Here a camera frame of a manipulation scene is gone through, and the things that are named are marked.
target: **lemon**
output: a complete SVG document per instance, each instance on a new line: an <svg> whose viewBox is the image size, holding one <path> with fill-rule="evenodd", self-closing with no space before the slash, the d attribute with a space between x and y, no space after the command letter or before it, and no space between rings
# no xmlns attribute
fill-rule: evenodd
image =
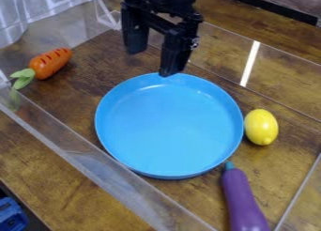
<svg viewBox="0 0 321 231"><path fill-rule="evenodd" d="M264 109L251 110L244 118L244 131L252 143L268 145L278 134L278 125L272 114Z"/></svg>

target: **eggplant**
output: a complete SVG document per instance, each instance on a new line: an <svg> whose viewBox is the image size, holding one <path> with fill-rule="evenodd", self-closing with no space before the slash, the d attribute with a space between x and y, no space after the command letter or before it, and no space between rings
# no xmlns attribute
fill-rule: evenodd
<svg viewBox="0 0 321 231"><path fill-rule="evenodd" d="M229 231L270 231L256 206L245 174L225 162L221 185L228 206Z"/></svg>

